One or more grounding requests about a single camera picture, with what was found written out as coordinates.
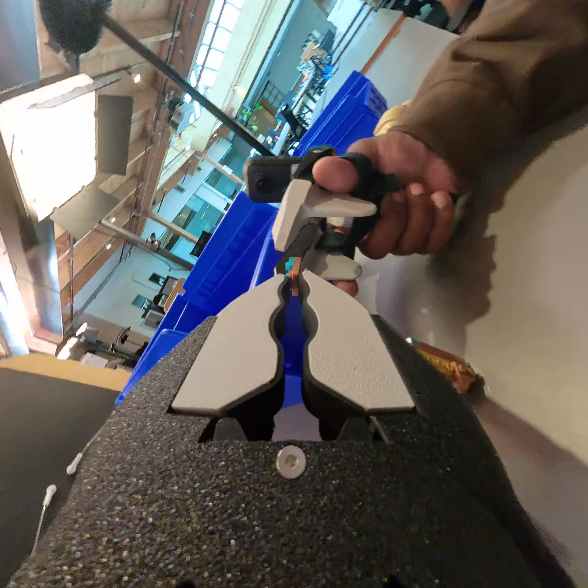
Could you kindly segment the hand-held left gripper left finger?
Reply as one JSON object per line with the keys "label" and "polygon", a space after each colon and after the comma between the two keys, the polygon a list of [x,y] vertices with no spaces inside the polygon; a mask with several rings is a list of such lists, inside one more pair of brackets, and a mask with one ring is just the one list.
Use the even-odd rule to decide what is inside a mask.
{"label": "hand-held left gripper left finger", "polygon": [[171,403],[185,414],[232,414],[252,403],[276,414],[284,401],[284,275],[227,305],[214,321]]}

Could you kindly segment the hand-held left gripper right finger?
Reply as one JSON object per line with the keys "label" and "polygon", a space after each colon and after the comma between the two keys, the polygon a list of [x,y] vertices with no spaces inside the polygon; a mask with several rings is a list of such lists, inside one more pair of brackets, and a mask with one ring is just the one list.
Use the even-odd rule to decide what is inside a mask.
{"label": "hand-held left gripper right finger", "polygon": [[311,271],[300,277],[311,382],[365,414],[415,407],[368,310]]}

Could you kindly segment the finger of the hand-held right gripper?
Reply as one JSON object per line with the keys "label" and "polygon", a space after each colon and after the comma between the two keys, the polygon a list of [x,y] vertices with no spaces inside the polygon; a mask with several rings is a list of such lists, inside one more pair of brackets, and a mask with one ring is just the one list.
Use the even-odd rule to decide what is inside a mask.
{"label": "finger of the hand-held right gripper", "polygon": [[308,270],[326,281],[355,281],[362,275],[362,267],[341,253],[307,251],[304,270]]}
{"label": "finger of the hand-held right gripper", "polygon": [[321,202],[322,192],[317,184],[304,179],[290,182],[272,227],[275,251],[286,251],[308,220],[318,216],[316,208]]}

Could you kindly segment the orange teal brick assembly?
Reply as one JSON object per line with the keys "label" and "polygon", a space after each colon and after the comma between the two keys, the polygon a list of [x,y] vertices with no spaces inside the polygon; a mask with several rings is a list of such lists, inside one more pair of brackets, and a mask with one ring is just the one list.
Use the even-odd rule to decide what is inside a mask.
{"label": "orange teal brick assembly", "polygon": [[300,256],[286,255],[283,259],[283,274],[289,280],[290,294],[294,297],[300,296],[299,279],[302,273],[302,258]]}

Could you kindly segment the blue plastic bin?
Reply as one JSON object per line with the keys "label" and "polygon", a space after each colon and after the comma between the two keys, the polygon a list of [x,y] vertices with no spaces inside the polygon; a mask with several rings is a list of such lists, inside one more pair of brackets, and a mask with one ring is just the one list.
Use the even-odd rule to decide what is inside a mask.
{"label": "blue plastic bin", "polygon": [[[183,350],[184,343],[190,343],[194,349],[198,346],[199,350],[187,368],[176,372],[176,364],[172,362],[172,374],[163,375],[164,384],[171,384],[174,376],[179,378],[178,383],[172,385],[172,403],[217,315],[240,295],[276,275],[275,267],[282,257],[275,252],[271,237],[276,214],[277,209],[272,205],[254,203],[245,194],[237,196],[188,275],[184,293],[166,313],[115,406],[134,394],[133,389],[149,371],[159,371],[157,364],[166,356],[174,355],[175,347]],[[302,404],[302,354],[306,340],[302,304],[294,296],[290,295],[289,303],[285,298],[284,294],[282,330],[279,332],[283,348],[284,401],[276,414]],[[241,411],[254,413],[254,418],[275,415],[254,409],[252,403],[232,414],[193,415],[231,415],[236,418],[235,414]]]}
{"label": "blue plastic bin", "polygon": [[376,86],[354,70],[293,151],[294,157],[317,146],[331,146],[344,155],[349,146],[373,135],[387,102]]}

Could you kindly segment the orange yellow brick train model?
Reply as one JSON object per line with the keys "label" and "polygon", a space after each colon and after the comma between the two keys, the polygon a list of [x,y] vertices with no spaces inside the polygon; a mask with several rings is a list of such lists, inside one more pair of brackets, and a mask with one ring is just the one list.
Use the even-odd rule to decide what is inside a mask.
{"label": "orange yellow brick train model", "polygon": [[458,393],[468,393],[472,387],[483,381],[481,374],[462,357],[412,337],[407,337],[406,342],[443,375]]}

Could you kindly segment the person's right hand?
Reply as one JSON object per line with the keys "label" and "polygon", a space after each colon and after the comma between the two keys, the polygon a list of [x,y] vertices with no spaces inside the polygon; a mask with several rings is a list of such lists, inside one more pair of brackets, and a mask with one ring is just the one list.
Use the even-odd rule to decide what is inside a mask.
{"label": "person's right hand", "polygon": [[424,143],[401,132],[353,143],[349,152],[361,153],[384,174],[394,174],[403,189],[386,194],[380,218],[359,244],[361,253],[379,260],[388,254],[436,254],[452,235],[458,177]]}

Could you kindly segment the tan rounded object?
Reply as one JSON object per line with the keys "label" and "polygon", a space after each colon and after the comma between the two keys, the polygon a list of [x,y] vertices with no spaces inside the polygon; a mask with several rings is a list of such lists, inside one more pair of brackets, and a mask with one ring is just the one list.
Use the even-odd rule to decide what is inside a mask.
{"label": "tan rounded object", "polygon": [[386,110],[378,120],[375,129],[373,131],[373,136],[381,136],[388,132],[391,129],[398,126],[401,122],[403,115],[405,114],[407,108],[411,105],[412,101],[407,100],[400,105],[395,105],[390,109]]}

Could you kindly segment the dark grey divider panel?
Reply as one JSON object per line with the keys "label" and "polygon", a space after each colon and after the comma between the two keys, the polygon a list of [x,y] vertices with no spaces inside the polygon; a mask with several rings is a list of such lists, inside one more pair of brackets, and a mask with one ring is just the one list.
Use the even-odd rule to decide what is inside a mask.
{"label": "dark grey divider panel", "polygon": [[130,373],[32,353],[1,361],[1,587],[68,499],[66,467],[102,427]]}

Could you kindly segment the white ceiling light panel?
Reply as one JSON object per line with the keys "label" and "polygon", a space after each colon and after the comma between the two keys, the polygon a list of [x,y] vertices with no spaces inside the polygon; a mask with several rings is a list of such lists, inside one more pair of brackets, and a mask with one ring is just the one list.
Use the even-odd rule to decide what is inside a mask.
{"label": "white ceiling light panel", "polygon": [[95,179],[94,80],[79,74],[4,101],[1,133],[29,216],[42,221]]}

